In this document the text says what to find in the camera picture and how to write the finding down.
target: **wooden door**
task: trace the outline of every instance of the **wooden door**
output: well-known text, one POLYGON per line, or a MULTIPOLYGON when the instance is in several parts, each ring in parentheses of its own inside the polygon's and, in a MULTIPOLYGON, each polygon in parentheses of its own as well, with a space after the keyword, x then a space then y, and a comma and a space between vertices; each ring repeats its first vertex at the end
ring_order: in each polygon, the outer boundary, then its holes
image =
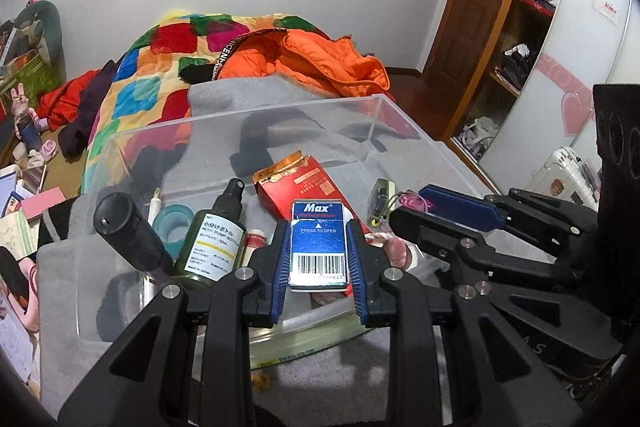
POLYGON ((419 124, 434 139, 460 102, 493 28, 502 0, 449 0, 422 81, 426 85, 419 124))

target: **black cylindrical handle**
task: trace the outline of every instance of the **black cylindrical handle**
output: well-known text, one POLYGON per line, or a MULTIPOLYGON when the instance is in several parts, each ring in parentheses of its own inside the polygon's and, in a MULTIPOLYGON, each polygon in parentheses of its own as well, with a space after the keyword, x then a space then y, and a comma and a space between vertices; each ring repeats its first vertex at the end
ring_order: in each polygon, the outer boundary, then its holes
POLYGON ((162 240, 125 192, 105 197, 94 212, 94 228, 136 270, 158 282, 171 278, 173 259, 162 240))

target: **blue gripper pad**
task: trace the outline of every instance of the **blue gripper pad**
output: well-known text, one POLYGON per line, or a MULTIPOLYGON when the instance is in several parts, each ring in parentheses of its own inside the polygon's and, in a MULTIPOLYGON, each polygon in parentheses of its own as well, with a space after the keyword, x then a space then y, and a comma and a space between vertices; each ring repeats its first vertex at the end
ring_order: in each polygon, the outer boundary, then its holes
POLYGON ((418 194, 433 205, 429 210, 430 214, 449 219, 470 229, 490 232, 503 229, 507 222, 506 212, 493 204, 448 188, 427 185, 418 194))

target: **orange jacket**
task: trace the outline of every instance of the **orange jacket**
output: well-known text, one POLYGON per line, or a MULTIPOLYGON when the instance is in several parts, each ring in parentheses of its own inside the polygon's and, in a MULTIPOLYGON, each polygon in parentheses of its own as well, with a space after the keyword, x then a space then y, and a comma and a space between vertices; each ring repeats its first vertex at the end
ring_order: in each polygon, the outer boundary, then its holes
POLYGON ((362 57, 351 37, 330 41, 304 30, 278 28, 258 30, 230 44, 215 78, 284 73, 334 96, 369 96, 389 89, 385 67, 375 57, 362 57))

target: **plastic storage bin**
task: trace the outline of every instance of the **plastic storage bin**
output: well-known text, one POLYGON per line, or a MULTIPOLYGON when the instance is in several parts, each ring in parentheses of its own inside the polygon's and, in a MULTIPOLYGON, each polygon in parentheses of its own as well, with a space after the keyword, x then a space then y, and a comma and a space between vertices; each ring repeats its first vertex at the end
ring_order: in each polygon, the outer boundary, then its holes
MULTIPOLYGON (((362 218, 377 178, 394 181, 398 190, 433 183, 480 196, 477 182, 465 181, 468 172, 458 170, 465 169, 462 163, 441 147, 382 95, 271 106, 122 132, 108 140, 97 165, 86 233, 95 233, 93 210, 110 192, 128 192, 146 215, 154 190, 161 187, 164 205, 181 203, 196 212, 210 208, 237 176, 247 183, 242 221, 247 229, 271 234, 275 220, 260 206, 251 175, 296 150, 322 164, 362 218)), ((104 351, 142 308, 140 274, 114 251, 112 257, 84 252, 76 268, 78 335, 86 349, 104 351)), ((252 366, 307 355, 363 331, 351 298, 314 307, 309 294, 287 291, 280 323, 251 333, 252 366)))

